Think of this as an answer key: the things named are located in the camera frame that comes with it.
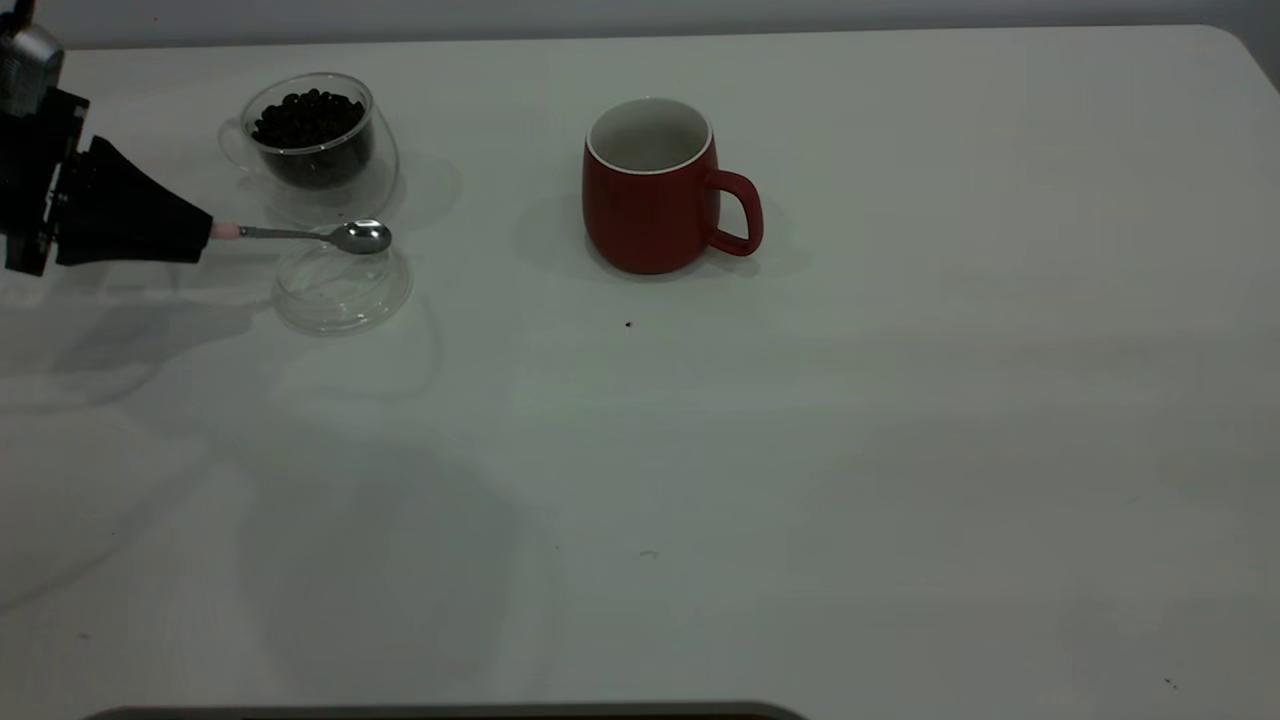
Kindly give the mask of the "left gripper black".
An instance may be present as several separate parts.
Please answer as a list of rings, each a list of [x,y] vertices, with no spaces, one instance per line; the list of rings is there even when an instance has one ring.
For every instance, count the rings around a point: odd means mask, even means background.
[[[1,122],[4,266],[42,275],[52,246],[50,202],[61,167],[58,264],[142,261],[196,264],[212,217],[136,167],[110,141],[78,152],[90,101],[49,90],[33,114]]]

